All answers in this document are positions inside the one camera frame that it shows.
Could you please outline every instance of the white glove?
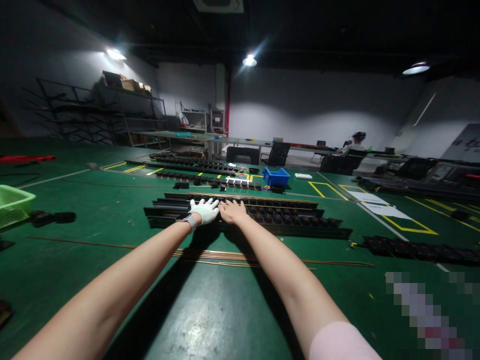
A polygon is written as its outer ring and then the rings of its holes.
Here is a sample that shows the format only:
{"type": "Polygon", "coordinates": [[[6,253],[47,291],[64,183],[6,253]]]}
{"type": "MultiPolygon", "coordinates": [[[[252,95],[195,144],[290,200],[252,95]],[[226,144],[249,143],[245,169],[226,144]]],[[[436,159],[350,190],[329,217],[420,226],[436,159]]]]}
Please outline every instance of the white glove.
{"type": "Polygon", "coordinates": [[[189,213],[198,213],[201,216],[201,225],[211,223],[219,214],[218,200],[210,198],[207,202],[201,199],[198,204],[195,204],[195,200],[190,200],[189,213]]]}

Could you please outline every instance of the ceiling light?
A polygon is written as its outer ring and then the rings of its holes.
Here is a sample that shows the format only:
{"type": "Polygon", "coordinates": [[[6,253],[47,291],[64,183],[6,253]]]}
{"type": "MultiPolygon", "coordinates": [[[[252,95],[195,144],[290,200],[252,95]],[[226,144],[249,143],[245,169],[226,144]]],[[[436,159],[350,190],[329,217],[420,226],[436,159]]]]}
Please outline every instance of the ceiling light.
{"type": "Polygon", "coordinates": [[[254,56],[252,54],[249,54],[246,56],[246,58],[243,59],[242,63],[245,66],[255,66],[257,65],[257,60],[254,59],[254,56]]]}
{"type": "Polygon", "coordinates": [[[430,66],[427,65],[426,61],[417,62],[417,63],[413,64],[410,68],[405,70],[403,72],[403,75],[413,75],[413,74],[423,73],[424,71],[427,71],[428,69],[430,69],[430,66]]]}
{"type": "Polygon", "coordinates": [[[122,53],[117,50],[117,49],[108,49],[107,54],[113,59],[113,60],[126,60],[127,58],[122,55],[122,53]]]}

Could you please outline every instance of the pink sleeve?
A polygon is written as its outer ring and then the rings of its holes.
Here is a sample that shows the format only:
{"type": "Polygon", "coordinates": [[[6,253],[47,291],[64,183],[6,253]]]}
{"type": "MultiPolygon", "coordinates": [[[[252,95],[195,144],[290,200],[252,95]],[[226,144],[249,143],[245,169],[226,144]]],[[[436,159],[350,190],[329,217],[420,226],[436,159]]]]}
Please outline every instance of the pink sleeve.
{"type": "Polygon", "coordinates": [[[310,345],[310,360],[382,360],[355,326],[332,322],[320,329],[310,345]]]}

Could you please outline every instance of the person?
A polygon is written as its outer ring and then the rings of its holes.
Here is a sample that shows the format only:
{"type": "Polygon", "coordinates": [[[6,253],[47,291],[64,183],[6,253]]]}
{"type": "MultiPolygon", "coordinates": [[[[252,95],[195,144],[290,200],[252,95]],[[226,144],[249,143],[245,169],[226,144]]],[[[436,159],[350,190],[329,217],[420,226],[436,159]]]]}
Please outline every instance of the person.
{"type": "Polygon", "coordinates": [[[347,146],[344,146],[342,149],[340,149],[338,152],[345,154],[348,150],[360,150],[360,151],[365,151],[365,147],[362,145],[362,141],[365,140],[365,137],[367,136],[366,133],[364,132],[356,132],[354,133],[351,137],[353,139],[353,143],[350,141],[350,144],[347,146]]]}
{"type": "Polygon", "coordinates": [[[116,331],[175,250],[220,212],[243,233],[280,296],[307,359],[380,359],[320,281],[281,241],[250,218],[244,203],[213,199],[122,257],[85,286],[15,355],[14,360],[100,359],[116,331]]]}

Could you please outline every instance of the green plastic basket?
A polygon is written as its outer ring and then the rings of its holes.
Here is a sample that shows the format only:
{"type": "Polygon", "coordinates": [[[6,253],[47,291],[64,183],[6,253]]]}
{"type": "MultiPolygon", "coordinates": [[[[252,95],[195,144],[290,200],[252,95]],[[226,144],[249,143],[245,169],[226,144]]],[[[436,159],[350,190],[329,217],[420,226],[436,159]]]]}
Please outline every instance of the green plastic basket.
{"type": "Polygon", "coordinates": [[[29,192],[0,185],[0,229],[27,219],[35,198],[29,192]]]}

